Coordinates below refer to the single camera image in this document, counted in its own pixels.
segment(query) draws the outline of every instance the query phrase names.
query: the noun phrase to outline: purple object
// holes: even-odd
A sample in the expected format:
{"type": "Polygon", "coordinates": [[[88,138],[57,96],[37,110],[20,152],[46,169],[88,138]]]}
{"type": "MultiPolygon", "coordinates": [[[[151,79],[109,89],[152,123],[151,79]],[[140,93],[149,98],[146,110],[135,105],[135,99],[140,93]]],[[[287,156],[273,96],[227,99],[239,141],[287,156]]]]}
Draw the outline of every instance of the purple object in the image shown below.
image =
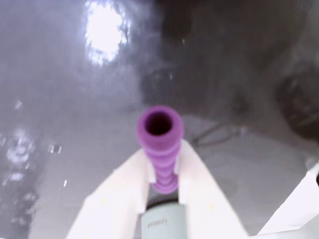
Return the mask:
{"type": "Polygon", "coordinates": [[[170,107],[152,107],[139,119],[137,137],[155,168],[157,181],[153,187],[162,194],[178,188],[174,167],[183,136],[183,121],[170,107]]]}

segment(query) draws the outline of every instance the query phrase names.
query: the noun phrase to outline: tube opening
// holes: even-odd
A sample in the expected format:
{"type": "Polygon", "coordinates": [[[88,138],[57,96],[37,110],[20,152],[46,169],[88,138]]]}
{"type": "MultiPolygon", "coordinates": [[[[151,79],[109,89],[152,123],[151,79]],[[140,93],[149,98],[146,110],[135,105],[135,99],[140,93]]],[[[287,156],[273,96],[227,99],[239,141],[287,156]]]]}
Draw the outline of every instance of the tube opening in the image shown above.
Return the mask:
{"type": "Polygon", "coordinates": [[[151,114],[145,123],[147,132],[156,136],[168,133],[171,130],[172,125],[171,117],[164,112],[155,112],[151,114]]]}

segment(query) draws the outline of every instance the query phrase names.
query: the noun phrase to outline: glossy surface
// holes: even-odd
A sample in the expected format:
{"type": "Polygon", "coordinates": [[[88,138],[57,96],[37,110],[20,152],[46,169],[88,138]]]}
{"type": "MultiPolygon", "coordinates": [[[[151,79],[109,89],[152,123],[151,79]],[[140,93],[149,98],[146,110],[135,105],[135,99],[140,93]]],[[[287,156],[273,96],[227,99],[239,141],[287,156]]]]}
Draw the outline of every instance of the glossy surface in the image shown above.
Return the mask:
{"type": "Polygon", "coordinates": [[[316,62],[317,12],[301,0],[0,1],[0,238],[64,238],[139,148],[137,119],[155,104],[181,113],[256,234],[317,148],[273,100],[294,62],[316,62]],[[245,127],[198,140],[218,122],[245,127]]]}

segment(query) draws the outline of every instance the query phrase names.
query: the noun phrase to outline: purple ribbed tube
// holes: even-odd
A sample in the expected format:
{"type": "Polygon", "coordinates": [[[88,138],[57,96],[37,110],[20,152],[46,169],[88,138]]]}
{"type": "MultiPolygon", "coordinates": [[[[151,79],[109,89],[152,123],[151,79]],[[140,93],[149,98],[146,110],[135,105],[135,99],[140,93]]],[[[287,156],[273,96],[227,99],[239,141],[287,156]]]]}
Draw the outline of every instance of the purple ribbed tube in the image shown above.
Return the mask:
{"type": "Polygon", "coordinates": [[[183,136],[183,121],[170,107],[152,107],[138,121],[139,143],[156,172],[157,181],[153,187],[162,194],[172,193],[178,188],[174,167],[183,136]]]}

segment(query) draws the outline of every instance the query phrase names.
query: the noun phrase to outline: white plastic holder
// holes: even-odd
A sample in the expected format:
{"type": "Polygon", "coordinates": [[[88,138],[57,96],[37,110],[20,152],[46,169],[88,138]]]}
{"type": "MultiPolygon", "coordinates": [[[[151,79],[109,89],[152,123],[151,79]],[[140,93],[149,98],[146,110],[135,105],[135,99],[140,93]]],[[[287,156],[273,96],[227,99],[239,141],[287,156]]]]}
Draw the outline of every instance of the white plastic holder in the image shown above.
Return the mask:
{"type": "MultiPolygon", "coordinates": [[[[186,141],[178,159],[179,203],[188,239],[246,239],[247,233],[214,178],[186,141]]],[[[143,150],[133,154],[84,202],[66,239],[132,239],[156,176],[143,150]]]]}

